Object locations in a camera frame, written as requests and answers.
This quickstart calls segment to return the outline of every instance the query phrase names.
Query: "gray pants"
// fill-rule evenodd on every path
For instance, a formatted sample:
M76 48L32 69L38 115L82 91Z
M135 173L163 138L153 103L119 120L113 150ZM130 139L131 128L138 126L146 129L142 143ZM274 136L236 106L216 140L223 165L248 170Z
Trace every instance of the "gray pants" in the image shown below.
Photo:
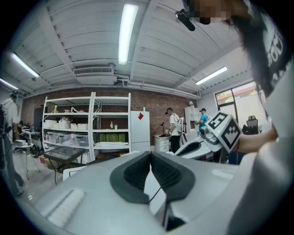
M5 135L3 139L5 146L5 168L2 171L2 175L6 175L6 183L8 184L8 187L10 188L13 195L16 195L19 192L16 181L20 186L24 184L24 181L22 177L14 169L12 157L12 143L9 141L7 135Z

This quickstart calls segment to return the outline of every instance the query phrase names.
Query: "fluorescent light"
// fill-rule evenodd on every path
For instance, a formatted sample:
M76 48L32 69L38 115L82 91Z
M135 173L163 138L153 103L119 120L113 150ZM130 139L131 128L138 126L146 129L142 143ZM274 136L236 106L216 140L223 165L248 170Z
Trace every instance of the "fluorescent light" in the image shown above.
M130 37L132 35L138 9L139 7L136 5L124 5L119 32L119 64L121 65L126 65L128 62Z
M226 68L226 66L224 66L223 68L219 69L218 71L216 71L216 72L212 73L211 75L209 75L209 76L201 79L200 81L196 82L196 85L200 85L200 84L208 81L209 79L214 78L215 76L217 76L217 75L219 75L219 74L221 74L221 73L223 73L223 72L225 72L227 70L228 69Z
M12 53L12 58L19 63L22 67L24 67L28 72L38 78L40 75L37 74L33 69L31 69L21 58L19 58L16 54Z
M17 87L15 87L15 86L11 85L10 83L8 83L8 82L4 81L4 80L3 80L3 79L1 79L1 78L0 78L0 82L4 83L4 84L5 84L5 85L7 85L7 86L10 86L11 88L13 88L13 89L15 89L15 90L18 90L18 88L17 88Z

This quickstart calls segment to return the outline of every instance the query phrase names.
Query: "floor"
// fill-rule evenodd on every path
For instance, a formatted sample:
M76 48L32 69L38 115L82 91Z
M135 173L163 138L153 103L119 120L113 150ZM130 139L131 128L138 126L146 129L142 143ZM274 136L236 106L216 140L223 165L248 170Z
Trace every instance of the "floor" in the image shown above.
M46 165L41 164L38 158L32 159L32 157L28 156L29 179L27 179L25 165L23 165L22 159L23 162L25 162L24 154L18 151L13 154L15 170L21 175L25 182L25 186L20 188L24 191L20 199L26 200L33 206L46 192L49 192L56 186L54 181L54 170L50 170ZM39 172L33 160L36 162L41 172ZM56 182L57 184L62 182L62 174L58 172L56 173Z

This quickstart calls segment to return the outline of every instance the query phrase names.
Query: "green box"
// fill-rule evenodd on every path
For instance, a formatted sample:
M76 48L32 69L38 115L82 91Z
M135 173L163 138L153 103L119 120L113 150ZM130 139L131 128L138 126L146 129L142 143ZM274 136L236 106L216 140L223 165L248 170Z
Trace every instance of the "green box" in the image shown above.
M100 142L106 142L106 134L100 133Z
M112 134L112 142L118 142L119 141L119 135L117 133Z
M106 134L106 142L112 142L112 135Z
M125 143L125 133L119 134L119 142Z

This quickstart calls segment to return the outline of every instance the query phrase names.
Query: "refrigerator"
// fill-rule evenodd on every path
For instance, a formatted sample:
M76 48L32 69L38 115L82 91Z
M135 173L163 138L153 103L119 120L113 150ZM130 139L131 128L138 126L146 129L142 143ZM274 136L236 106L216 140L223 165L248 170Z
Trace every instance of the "refrigerator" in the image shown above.
M130 112L130 134L132 151L150 151L149 112Z

